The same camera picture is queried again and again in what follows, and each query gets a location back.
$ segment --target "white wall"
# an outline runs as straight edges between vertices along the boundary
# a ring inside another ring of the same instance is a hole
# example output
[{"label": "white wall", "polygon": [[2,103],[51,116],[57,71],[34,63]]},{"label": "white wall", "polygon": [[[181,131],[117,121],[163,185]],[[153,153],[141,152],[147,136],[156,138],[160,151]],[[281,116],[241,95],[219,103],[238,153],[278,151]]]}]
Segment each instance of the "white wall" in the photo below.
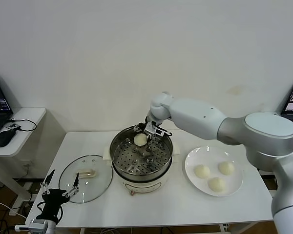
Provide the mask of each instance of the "white wall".
[{"label": "white wall", "polygon": [[274,110],[293,84],[293,0],[0,0],[0,77],[67,132],[136,124],[161,91]]}]

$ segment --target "white plate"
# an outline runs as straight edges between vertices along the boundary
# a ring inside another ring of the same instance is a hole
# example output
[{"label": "white plate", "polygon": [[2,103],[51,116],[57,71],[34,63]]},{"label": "white plate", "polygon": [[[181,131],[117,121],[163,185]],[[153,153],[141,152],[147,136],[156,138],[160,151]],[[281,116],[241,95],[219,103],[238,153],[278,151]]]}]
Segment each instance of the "white plate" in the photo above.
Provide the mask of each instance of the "white plate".
[{"label": "white plate", "polygon": [[[232,175],[224,175],[218,170],[218,164],[223,161],[231,161],[234,163],[235,170]],[[194,167],[204,164],[210,169],[210,176],[201,179],[194,173]],[[192,184],[204,193],[212,196],[229,196],[234,194],[242,185],[243,171],[241,167],[233,161],[231,155],[222,149],[211,146],[203,146],[192,150],[185,161],[185,169],[189,180]],[[226,190],[220,193],[214,192],[208,186],[208,180],[214,177],[220,177],[226,182]]]}]

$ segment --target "mouse cable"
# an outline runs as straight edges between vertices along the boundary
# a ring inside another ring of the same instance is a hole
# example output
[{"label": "mouse cable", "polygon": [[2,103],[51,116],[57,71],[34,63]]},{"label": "mouse cable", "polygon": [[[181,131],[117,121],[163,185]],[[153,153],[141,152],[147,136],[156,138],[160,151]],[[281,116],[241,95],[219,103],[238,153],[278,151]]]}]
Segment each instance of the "mouse cable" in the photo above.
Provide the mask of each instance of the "mouse cable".
[{"label": "mouse cable", "polygon": [[2,205],[2,206],[5,206],[6,208],[8,208],[10,211],[12,211],[13,213],[15,213],[15,214],[17,214],[17,215],[19,215],[19,216],[21,216],[21,217],[23,217],[24,219],[27,219],[25,216],[23,216],[23,215],[21,215],[21,214],[19,214],[19,213],[17,213],[17,212],[15,212],[15,211],[13,211],[10,207],[8,207],[8,206],[6,206],[6,205],[4,205],[3,203],[1,203],[0,202],[0,205]]},{"label": "mouse cable", "polygon": [[10,120],[7,120],[7,123],[20,122],[20,121],[28,121],[28,122],[31,122],[31,123],[33,123],[33,124],[35,125],[35,127],[34,127],[33,129],[31,129],[31,130],[24,130],[24,129],[22,129],[22,128],[19,127],[19,128],[17,129],[18,131],[31,132],[31,131],[34,131],[34,130],[37,128],[37,124],[34,123],[33,121],[29,120],[29,119],[15,120],[15,119],[12,118],[12,119],[10,119]]}]

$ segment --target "steamed bun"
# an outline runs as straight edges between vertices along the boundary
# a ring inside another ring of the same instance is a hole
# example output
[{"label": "steamed bun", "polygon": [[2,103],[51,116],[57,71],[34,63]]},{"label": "steamed bun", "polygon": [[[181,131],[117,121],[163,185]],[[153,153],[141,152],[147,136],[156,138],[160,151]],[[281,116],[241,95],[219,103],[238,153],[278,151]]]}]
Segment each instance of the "steamed bun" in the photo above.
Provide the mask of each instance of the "steamed bun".
[{"label": "steamed bun", "polygon": [[232,162],[226,161],[226,162],[221,162],[218,164],[218,170],[226,175],[226,176],[230,176],[235,168],[234,168],[234,164]]},{"label": "steamed bun", "polygon": [[135,145],[137,146],[144,146],[147,144],[147,136],[144,133],[139,133],[137,135],[135,135],[133,142],[135,143]]},{"label": "steamed bun", "polygon": [[197,177],[201,179],[206,179],[210,175],[210,170],[208,166],[200,164],[194,167],[194,173],[196,174]]},{"label": "steamed bun", "polygon": [[220,193],[226,189],[226,183],[222,178],[215,177],[208,181],[209,188],[216,193]]}]

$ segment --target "floor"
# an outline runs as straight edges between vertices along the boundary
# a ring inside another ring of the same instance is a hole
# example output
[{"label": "floor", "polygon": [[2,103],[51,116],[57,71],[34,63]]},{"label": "floor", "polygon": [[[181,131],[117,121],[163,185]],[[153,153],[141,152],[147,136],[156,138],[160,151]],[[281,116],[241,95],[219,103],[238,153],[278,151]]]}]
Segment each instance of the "floor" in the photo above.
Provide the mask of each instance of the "floor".
[{"label": "floor", "polygon": [[[269,189],[276,189],[276,184],[273,179],[264,179],[266,186]],[[30,189],[30,193],[37,194],[39,191],[39,183],[36,182]],[[16,199],[15,193],[13,193],[7,187],[0,188],[0,202],[9,207],[12,206],[14,200]],[[20,213],[24,216],[27,216],[32,202],[30,204],[24,203],[20,210]],[[20,216],[9,216],[9,212],[0,205],[0,234],[21,234],[14,231],[14,226],[16,224],[23,224],[24,218]],[[234,224],[231,224],[229,230],[234,227]],[[218,225],[211,226],[184,226],[184,227],[152,227],[152,228],[118,228],[116,230],[108,231],[101,229],[87,229],[85,234],[100,234],[101,231],[106,234],[190,234],[190,233],[209,233],[209,232],[219,232]],[[71,230],[72,234],[79,234],[80,229]],[[250,229],[246,230],[243,234],[277,234],[275,225],[273,222],[261,222]]]}]

